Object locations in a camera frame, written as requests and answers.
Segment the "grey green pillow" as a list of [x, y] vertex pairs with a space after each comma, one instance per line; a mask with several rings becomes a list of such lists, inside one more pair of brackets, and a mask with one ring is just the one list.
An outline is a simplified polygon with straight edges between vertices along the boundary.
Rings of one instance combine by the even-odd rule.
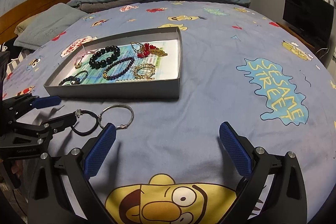
[[20, 22], [14, 30], [18, 36], [14, 45], [37, 50], [85, 16], [87, 13], [84, 11], [64, 3], [58, 3], [46, 11]]

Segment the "blue green printed paper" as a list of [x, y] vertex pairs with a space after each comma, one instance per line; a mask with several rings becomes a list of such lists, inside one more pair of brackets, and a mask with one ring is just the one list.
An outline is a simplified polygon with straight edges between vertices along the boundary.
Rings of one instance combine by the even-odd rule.
[[58, 73], [53, 84], [75, 86], [71, 84], [72, 77], [83, 70], [88, 71], [88, 77], [80, 85], [144, 81], [136, 80], [133, 76], [133, 68], [143, 63], [150, 63], [156, 67], [155, 75], [151, 80], [176, 79], [179, 73], [179, 41], [173, 39], [146, 43], [160, 48], [168, 55], [165, 57], [150, 55], [140, 59], [130, 44], [80, 51]]

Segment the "black flat monitor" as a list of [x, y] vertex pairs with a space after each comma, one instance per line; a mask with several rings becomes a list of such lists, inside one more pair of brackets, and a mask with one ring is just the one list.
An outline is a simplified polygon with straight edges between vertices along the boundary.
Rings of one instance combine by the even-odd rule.
[[322, 46], [329, 41], [333, 18], [333, 6], [323, 0], [285, 0], [282, 19]]

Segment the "silver bangle with clasp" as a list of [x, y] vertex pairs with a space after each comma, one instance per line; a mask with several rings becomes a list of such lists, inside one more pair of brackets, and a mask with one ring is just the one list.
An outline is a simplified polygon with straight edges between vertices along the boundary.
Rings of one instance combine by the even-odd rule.
[[81, 84], [88, 77], [88, 71], [83, 70], [72, 77], [71, 84], [78, 85]]

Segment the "grey shallow cardboard tray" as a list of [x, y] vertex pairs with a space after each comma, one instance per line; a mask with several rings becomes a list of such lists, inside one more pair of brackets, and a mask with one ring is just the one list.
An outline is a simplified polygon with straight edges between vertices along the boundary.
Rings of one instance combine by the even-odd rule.
[[51, 73], [44, 87], [63, 98], [177, 99], [182, 38], [177, 27], [92, 40]]

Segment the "wooden headboard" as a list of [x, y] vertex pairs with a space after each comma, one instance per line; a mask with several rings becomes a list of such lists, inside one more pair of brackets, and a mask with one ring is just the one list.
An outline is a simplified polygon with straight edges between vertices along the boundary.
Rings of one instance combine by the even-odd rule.
[[1, 44], [14, 39], [16, 26], [27, 18], [48, 10], [58, 3], [70, 0], [26, 0], [0, 17]]

